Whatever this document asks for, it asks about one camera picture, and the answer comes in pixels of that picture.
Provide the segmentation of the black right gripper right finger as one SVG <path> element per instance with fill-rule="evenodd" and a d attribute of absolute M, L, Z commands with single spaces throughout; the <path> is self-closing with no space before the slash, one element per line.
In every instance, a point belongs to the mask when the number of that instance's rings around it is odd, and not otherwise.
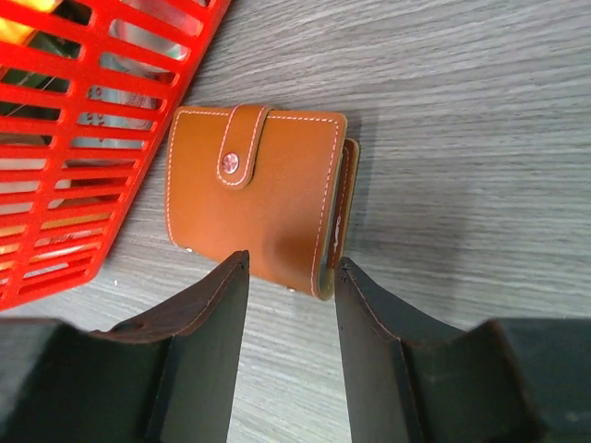
<path fill-rule="evenodd" d="M 491 318 L 460 330 L 350 258 L 335 301 L 355 442 L 586 442 L 590 322 Z"/>

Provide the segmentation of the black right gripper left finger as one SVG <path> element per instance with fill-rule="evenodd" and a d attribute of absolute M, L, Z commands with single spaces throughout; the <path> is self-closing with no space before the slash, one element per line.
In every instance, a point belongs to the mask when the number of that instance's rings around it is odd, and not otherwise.
<path fill-rule="evenodd" d="M 224 442 L 249 290 L 237 251 L 107 331 L 1 321 L 5 442 Z"/>

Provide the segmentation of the red plastic shopping basket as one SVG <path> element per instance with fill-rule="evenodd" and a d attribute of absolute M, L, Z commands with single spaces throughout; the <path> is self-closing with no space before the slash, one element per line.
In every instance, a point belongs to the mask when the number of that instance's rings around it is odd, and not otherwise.
<path fill-rule="evenodd" d="M 1 306 L 90 281 L 99 271 L 209 44 L 225 1 L 177 1 L 195 30 L 124 1 L 91 1 L 78 24 L 19 1 L 1 18 L 75 42 L 66 58 L 15 42 L 6 68 L 62 79 L 63 92 L 3 84 L 3 102 L 57 111 L 54 120 L 3 116 L 7 135 L 45 145 L 3 144 Z"/>

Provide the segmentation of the brown leather card holder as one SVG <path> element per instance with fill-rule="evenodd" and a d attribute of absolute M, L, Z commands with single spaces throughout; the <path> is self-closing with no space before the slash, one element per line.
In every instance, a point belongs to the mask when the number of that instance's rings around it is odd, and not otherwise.
<path fill-rule="evenodd" d="M 347 126 L 338 112 L 179 108 L 164 196 L 171 242 L 215 261 L 246 250 L 255 276 L 331 298 L 360 154 Z"/>

